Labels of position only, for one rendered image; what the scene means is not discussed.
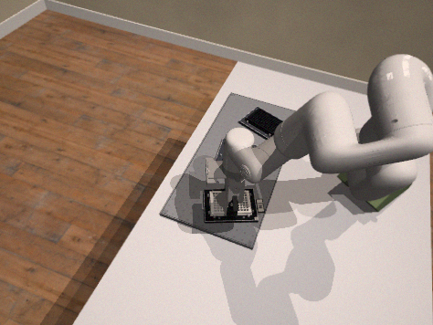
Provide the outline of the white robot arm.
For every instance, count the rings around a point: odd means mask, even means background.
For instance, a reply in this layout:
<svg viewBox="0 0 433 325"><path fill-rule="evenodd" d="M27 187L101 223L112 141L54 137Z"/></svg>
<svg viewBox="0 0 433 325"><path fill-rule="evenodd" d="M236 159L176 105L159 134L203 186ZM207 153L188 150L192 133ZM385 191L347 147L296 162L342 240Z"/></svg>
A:
<svg viewBox="0 0 433 325"><path fill-rule="evenodd" d="M372 117L362 128L354 128L346 100L325 91L255 148L251 131L231 129L223 161L206 158L206 189L216 188L217 178L259 183L307 154L319 173L346 173L352 196L361 201L407 187L417 178L416 159L433 152L433 75L420 59L393 55L373 70L367 98Z"/></svg>

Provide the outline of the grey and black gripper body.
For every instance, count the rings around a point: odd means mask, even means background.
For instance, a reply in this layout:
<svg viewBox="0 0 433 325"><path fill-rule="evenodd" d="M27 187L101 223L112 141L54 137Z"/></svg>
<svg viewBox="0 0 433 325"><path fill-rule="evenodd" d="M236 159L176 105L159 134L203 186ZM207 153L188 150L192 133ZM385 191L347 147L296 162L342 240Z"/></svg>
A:
<svg viewBox="0 0 433 325"><path fill-rule="evenodd" d="M232 196L238 197L238 202L243 203L244 192L245 192L245 178L240 179L240 182L236 182L230 178L225 178L225 189L227 202L231 202Z"/></svg>

